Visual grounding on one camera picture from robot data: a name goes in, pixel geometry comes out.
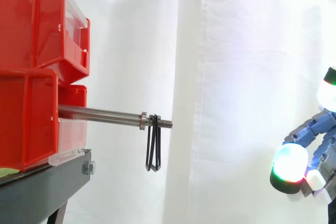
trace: bolt head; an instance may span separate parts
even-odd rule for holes
[[[90,175],[93,175],[95,171],[96,171],[96,163],[95,161],[90,161],[88,163],[88,173]]]
[[[83,163],[82,173],[86,175],[93,175],[96,171],[95,161],[85,161]]]

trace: white backdrop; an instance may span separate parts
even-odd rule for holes
[[[65,224],[327,223],[312,197],[269,183],[283,138],[318,111],[327,0],[75,1],[91,20],[88,106],[174,129],[154,174],[144,132],[89,123],[97,172]]]

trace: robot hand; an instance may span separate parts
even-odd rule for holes
[[[320,86],[319,101],[326,108],[293,130],[274,160],[270,182],[286,194],[313,194],[320,204],[336,198],[336,70],[329,68]],[[322,144],[308,164],[305,148],[319,134]]]

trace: metal rod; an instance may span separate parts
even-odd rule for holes
[[[127,126],[139,127],[144,130],[146,126],[153,126],[151,118],[147,118],[147,113],[131,114],[116,111],[96,110],[79,106],[58,106],[58,116],[66,119],[77,119],[86,121],[95,121],[103,123],[113,123]],[[172,128],[173,122],[160,120],[159,127]]]

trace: transparent bin front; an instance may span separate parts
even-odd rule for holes
[[[58,153],[49,157],[52,166],[61,165],[69,160],[84,155],[87,137],[87,121],[58,119]]]
[[[88,28],[88,21],[74,0],[66,0],[65,9],[66,30],[69,37],[80,47],[81,29]]]

